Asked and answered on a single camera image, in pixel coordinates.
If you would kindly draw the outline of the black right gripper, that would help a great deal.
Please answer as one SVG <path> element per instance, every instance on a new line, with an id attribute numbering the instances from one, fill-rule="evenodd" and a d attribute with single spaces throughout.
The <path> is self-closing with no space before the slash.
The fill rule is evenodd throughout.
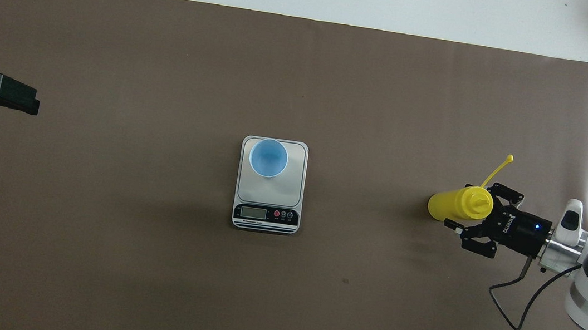
<path id="1" fill-rule="evenodd" d="M 525 196 L 502 183 L 486 187 L 467 183 L 464 186 L 469 189 L 463 193 L 462 201 L 466 205 L 488 207 L 491 204 L 493 208 L 496 205 L 501 208 L 493 213 L 490 237 L 483 231 L 483 224 L 468 226 L 444 219 L 444 226 L 454 230 L 461 240 L 461 248 L 494 259 L 499 243 L 522 255 L 538 256 L 550 237 L 553 222 L 520 211 L 518 208 Z"/>

